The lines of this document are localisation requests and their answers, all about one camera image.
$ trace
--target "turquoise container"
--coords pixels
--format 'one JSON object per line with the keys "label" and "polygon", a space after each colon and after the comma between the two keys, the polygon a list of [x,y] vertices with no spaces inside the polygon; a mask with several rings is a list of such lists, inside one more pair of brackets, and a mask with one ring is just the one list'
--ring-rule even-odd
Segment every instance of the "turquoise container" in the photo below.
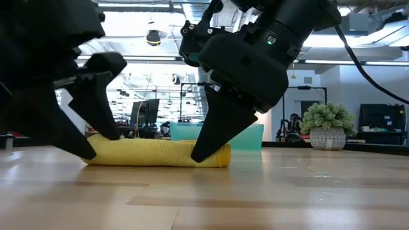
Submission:
{"label": "turquoise container", "polygon": [[[197,140],[203,123],[171,123],[172,141]],[[264,125],[253,124],[229,141],[234,150],[261,150]]]}

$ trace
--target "wood grain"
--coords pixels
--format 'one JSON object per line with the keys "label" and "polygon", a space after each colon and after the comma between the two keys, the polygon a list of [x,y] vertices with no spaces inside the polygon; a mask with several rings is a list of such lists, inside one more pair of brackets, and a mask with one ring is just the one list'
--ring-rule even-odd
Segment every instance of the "wood grain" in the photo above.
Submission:
{"label": "wood grain", "polygon": [[87,166],[0,151],[0,229],[408,229],[409,158],[234,151],[228,169]]}

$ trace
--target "white flower pot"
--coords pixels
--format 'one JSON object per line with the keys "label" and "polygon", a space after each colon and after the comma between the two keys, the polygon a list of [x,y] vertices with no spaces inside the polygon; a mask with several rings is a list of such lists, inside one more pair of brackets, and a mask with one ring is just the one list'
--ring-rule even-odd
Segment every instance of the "white flower pot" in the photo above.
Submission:
{"label": "white flower pot", "polygon": [[341,150],[345,147],[346,135],[342,128],[312,128],[309,134],[311,145],[318,150]]}

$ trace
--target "wooden tabletop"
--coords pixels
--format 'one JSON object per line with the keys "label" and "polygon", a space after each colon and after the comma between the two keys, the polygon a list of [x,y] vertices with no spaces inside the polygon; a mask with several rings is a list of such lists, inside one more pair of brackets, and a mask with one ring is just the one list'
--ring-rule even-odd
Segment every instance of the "wooden tabletop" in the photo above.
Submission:
{"label": "wooden tabletop", "polygon": [[86,166],[0,152],[0,229],[408,229],[409,157],[263,149],[228,169]]}

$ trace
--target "ceiling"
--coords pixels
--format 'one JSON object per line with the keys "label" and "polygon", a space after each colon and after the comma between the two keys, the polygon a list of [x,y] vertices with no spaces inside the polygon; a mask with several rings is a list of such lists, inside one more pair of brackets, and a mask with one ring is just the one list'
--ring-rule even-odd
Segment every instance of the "ceiling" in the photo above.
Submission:
{"label": "ceiling", "polygon": [[[169,11],[169,1],[126,1],[110,0],[98,1],[105,11],[106,20],[102,24],[106,36],[81,45],[82,55],[96,52],[115,51],[126,56],[170,56],[178,55],[181,43],[180,29],[185,20],[198,23],[209,0],[174,0],[174,10]],[[127,7],[116,7],[118,3]],[[405,7],[408,1],[350,1],[338,0],[339,6],[345,6],[350,11],[374,12],[380,19],[382,12],[393,7]],[[258,13],[248,11],[242,13],[226,1],[222,13],[216,14],[212,20],[213,27],[226,26],[227,30],[237,30],[242,24],[254,21]],[[160,31],[161,44],[158,47],[149,46],[146,34],[149,30]],[[364,60],[394,60],[401,55],[399,48],[379,47],[372,49],[355,49],[360,59]],[[303,59],[349,59],[342,48],[307,48],[300,53]],[[319,74],[328,66],[296,65],[296,69],[316,70]],[[173,83],[173,77],[181,82],[195,83],[207,81],[208,76],[202,70],[187,65],[167,64],[155,62],[129,63],[124,71],[107,88],[111,109],[116,117],[128,116],[133,102],[151,98],[162,99],[158,112],[158,122],[177,120],[180,115],[180,85]],[[203,119],[207,113],[205,92],[202,87],[185,86],[182,99],[182,115],[187,118]]]}

